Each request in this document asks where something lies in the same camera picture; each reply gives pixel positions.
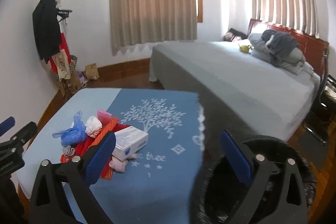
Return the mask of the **blue plastic bag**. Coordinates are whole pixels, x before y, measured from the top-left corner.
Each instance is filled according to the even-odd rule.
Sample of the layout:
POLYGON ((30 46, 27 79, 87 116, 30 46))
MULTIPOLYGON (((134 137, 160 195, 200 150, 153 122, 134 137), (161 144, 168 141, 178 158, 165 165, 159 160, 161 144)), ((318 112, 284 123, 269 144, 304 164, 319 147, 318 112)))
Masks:
POLYGON ((63 147, 76 145, 86 141, 86 127, 84 122, 81 120, 82 116, 83 114, 81 111, 75 113, 73 116, 72 127, 60 132, 53 133, 52 137, 55 139, 60 138, 60 143, 63 147))

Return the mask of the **red plastic bag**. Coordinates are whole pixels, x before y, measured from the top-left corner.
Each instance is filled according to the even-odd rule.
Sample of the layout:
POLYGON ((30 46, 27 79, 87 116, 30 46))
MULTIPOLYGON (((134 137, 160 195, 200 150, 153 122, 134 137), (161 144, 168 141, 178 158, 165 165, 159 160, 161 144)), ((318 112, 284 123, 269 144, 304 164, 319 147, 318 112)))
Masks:
MULTIPOLYGON (((117 123, 116 127, 113 129, 112 132, 117 132, 117 131, 120 131, 120 130, 125 129, 127 127, 129 127, 128 124, 124 125, 124 124, 117 123)), ((74 156, 83 156, 94 140, 95 140, 95 138, 87 137, 86 141, 77 144, 75 147, 71 147, 70 154, 67 154, 64 151, 63 154, 60 157, 60 162, 61 163, 69 162, 74 156)), ((102 179, 111 180, 111 178, 113 176, 113 173, 116 172, 116 171, 112 170, 108 165, 109 162, 111 161, 111 157, 109 158, 109 160, 105 164, 105 166, 104 166, 104 168, 103 168, 103 170, 100 174, 100 177, 102 179)))

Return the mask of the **white plastic bag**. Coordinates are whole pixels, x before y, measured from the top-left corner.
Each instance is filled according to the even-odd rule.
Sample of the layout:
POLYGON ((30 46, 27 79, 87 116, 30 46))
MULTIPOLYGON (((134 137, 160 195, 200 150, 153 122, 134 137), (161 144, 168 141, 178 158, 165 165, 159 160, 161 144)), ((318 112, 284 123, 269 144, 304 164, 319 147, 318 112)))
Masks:
POLYGON ((90 138, 96 138, 102 130, 102 123, 96 116, 91 116, 85 123, 85 133, 90 138))

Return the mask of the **pink face mask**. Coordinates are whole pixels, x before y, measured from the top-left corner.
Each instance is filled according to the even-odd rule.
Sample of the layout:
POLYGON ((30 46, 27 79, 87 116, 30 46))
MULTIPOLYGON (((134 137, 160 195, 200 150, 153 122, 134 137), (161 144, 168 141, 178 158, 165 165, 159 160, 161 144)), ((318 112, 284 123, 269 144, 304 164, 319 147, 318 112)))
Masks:
POLYGON ((104 110, 98 110, 96 117, 102 123, 102 125, 107 124, 112 119, 112 114, 104 110))

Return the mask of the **orange foam net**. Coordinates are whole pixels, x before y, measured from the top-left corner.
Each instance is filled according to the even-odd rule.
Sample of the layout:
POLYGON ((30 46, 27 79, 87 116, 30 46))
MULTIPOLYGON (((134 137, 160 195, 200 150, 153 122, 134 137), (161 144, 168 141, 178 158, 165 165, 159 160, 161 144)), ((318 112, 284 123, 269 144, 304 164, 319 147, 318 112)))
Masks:
POLYGON ((94 141, 92 142, 92 144, 90 146, 98 145, 100 143, 100 141, 102 141, 102 139, 104 139, 105 135, 109 131, 113 131, 113 129, 116 127, 117 123, 118 123, 118 118, 116 118, 116 117, 112 118, 106 125, 103 126, 101 132, 94 139, 94 141))

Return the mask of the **pink tissue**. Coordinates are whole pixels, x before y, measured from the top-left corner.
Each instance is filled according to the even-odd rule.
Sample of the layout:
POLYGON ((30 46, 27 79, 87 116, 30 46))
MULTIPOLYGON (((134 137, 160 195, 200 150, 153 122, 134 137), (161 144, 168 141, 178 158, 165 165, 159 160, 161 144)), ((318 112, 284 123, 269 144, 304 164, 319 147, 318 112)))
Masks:
POLYGON ((128 161, 137 159, 137 153, 134 153, 130 155, 127 159, 121 161, 117 159, 116 157, 112 156, 111 161, 109 162, 109 167, 118 172, 118 173, 124 173, 126 169, 126 165, 128 164, 128 161))

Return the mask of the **white cardboard box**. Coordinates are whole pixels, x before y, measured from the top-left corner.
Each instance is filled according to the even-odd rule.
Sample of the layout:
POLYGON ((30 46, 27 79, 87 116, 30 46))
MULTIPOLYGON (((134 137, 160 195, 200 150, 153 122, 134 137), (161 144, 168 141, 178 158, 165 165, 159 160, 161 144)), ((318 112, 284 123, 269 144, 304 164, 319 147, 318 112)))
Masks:
POLYGON ((147 132, 133 126, 117 131, 115 136, 116 146, 112 152, 112 156, 120 161, 128 159, 131 155, 145 147, 149 139, 147 132))

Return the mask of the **striped basket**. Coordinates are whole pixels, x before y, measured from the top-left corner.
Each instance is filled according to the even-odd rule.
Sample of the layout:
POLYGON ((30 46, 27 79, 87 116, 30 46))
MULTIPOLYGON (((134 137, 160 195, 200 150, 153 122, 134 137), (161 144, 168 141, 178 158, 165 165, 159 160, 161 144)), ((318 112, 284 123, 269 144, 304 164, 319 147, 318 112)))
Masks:
POLYGON ((71 73, 76 69, 76 64, 77 64, 77 57, 75 55, 71 55, 71 62, 69 64, 71 73))

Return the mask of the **brown paper bag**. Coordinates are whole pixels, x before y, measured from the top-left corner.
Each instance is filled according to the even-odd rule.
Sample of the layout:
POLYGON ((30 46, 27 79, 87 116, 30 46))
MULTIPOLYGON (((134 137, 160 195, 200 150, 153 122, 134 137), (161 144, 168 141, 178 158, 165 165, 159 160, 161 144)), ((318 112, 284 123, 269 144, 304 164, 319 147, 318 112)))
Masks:
POLYGON ((88 80, 96 81, 97 79, 99 79, 100 76, 98 73, 98 68, 97 68, 96 63, 85 66, 85 76, 86 76, 86 79, 88 80))

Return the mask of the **red hanging bag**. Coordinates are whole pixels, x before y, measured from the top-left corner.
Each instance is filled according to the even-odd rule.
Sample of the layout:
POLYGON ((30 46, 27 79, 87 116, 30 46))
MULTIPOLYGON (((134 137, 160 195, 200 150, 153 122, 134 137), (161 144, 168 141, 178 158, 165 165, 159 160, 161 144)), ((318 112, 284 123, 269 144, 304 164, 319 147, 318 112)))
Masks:
POLYGON ((50 58, 51 70, 53 73, 60 73, 62 79, 69 79, 71 55, 64 33, 61 33, 60 37, 61 44, 59 45, 59 53, 56 53, 50 58))

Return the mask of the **blue tree-print blanket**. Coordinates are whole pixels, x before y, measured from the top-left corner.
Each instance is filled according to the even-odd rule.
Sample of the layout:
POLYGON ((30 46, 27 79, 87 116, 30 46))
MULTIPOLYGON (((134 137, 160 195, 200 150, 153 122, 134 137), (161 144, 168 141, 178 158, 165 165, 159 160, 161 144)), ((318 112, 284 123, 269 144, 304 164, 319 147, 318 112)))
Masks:
POLYGON ((122 124, 149 134, 122 174, 99 180, 92 193, 114 223, 188 223, 201 166, 199 102, 194 93, 121 89, 108 107, 122 124))

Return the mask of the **black hanging coat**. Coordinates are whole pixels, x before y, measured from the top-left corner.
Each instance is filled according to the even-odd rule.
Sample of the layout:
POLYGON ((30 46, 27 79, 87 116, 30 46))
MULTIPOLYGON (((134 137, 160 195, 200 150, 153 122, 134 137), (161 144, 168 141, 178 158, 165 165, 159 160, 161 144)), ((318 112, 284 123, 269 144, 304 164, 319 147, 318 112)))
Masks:
POLYGON ((40 0, 33 11, 35 45, 40 60, 47 64, 49 59, 60 52, 61 34, 55 0, 40 0))

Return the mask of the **black hanger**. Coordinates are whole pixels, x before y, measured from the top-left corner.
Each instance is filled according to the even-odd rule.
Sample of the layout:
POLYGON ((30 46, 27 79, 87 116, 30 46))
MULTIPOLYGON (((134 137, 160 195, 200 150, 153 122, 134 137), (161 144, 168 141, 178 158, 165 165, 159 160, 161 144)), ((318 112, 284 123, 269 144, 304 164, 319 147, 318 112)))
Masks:
POLYGON ((56 11, 57 11, 57 16, 60 17, 60 20, 58 22, 61 22, 62 20, 69 18, 70 13, 73 12, 72 10, 65 10, 65 9, 59 9, 59 8, 57 8, 56 11))

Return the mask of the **grey pillow stack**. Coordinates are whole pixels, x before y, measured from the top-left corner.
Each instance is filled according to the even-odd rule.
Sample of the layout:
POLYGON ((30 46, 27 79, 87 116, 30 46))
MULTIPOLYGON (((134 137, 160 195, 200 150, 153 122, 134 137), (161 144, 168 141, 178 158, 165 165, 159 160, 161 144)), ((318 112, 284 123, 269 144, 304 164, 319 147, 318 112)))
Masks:
POLYGON ((262 34, 249 34, 248 40, 253 48, 251 52, 253 57, 294 75, 299 75, 301 72, 314 75, 314 69, 306 61, 298 41, 290 34, 266 30, 262 34))

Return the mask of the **dark grey folded blanket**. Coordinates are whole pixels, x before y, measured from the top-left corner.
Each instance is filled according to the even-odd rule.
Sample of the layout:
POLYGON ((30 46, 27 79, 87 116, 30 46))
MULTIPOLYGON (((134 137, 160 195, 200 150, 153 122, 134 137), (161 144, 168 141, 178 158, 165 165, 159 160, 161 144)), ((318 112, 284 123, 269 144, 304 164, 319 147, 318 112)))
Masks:
POLYGON ((298 48, 298 41, 286 32, 266 30, 261 34, 261 38, 265 42, 265 49, 280 61, 298 48))

